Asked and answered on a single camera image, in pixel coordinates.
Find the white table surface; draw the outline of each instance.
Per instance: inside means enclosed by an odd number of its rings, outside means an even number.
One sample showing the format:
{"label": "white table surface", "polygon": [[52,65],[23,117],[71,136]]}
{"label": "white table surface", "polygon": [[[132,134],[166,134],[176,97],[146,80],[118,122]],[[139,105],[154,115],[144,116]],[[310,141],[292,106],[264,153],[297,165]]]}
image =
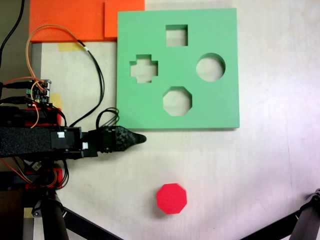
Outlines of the white table surface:
{"label": "white table surface", "polygon": [[[125,152],[68,160],[62,203],[125,240],[238,240],[320,187],[320,1],[146,0],[146,10],[201,8],[237,8],[240,128],[139,131],[147,142]],[[117,44],[87,45],[106,93],[78,124],[83,131],[116,102]],[[83,51],[43,44],[40,77],[60,93],[68,124],[98,102],[96,69]],[[157,209],[155,193],[167,183],[187,190],[180,214]]]}

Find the red octagon block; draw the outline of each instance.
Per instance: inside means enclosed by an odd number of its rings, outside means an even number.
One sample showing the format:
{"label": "red octagon block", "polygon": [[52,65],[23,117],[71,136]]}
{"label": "red octagon block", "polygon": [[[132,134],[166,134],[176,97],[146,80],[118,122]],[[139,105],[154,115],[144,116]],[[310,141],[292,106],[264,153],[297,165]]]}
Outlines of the red octagon block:
{"label": "red octagon block", "polygon": [[187,192],[178,183],[165,184],[156,193],[156,204],[166,214],[178,214],[187,205]]}

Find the orange board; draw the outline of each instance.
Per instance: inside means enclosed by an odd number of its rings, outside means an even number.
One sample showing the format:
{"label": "orange board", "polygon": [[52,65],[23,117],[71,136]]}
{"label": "orange board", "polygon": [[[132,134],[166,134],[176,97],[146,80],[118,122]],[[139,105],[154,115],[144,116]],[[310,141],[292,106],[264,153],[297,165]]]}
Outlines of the orange board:
{"label": "orange board", "polygon": [[[30,0],[29,33],[44,24],[68,28],[80,40],[116,41],[118,12],[143,11],[145,0]],[[57,28],[39,30],[33,43],[73,42]]]}
{"label": "orange board", "polygon": [[104,7],[104,38],[106,41],[116,41],[118,12],[144,11],[145,0],[106,0]]}

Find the yellow tape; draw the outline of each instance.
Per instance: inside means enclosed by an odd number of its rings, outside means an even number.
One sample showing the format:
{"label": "yellow tape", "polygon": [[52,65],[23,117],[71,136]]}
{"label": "yellow tape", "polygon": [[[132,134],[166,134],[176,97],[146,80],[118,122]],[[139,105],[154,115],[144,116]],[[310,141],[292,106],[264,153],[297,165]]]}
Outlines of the yellow tape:
{"label": "yellow tape", "polygon": [[34,216],[32,215],[32,207],[25,207],[23,209],[23,212],[24,212],[24,218],[25,219],[32,219],[34,218]]}
{"label": "yellow tape", "polygon": [[85,51],[85,49],[78,42],[58,42],[58,51],[59,52],[76,52],[76,51]]}
{"label": "yellow tape", "polygon": [[58,109],[62,109],[62,100],[59,93],[50,93],[50,103]]}

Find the black metal rod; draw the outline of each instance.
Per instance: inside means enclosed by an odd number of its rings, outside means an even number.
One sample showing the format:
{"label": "black metal rod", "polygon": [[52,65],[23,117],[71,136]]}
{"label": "black metal rod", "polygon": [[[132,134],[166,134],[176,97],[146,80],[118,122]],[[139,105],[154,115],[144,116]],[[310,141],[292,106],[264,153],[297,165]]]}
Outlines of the black metal rod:
{"label": "black metal rod", "polygon": [[304,209],[297,221],[290,240],[316,240],[320,227],[320,214],[314,206]]}
{"label": "black metal rod", "polygon": [[41,214],[45,240],[69,240],[61,207],[57,201],[44,199]]}
{"label": "black metal rod", "polygon": [[64,208],[66,214],[64,222],[67,229],[78,234],[87,240],[123,240],[122,238],[114,235],[113,233],[103,229],[102,227],[94,224],[88,219],[76,214],[75,212]]}
{"label": "black metal rod", "polygon": [[242,240],[281,240],[291,235],[298,221],[299,211],[276,221]]}

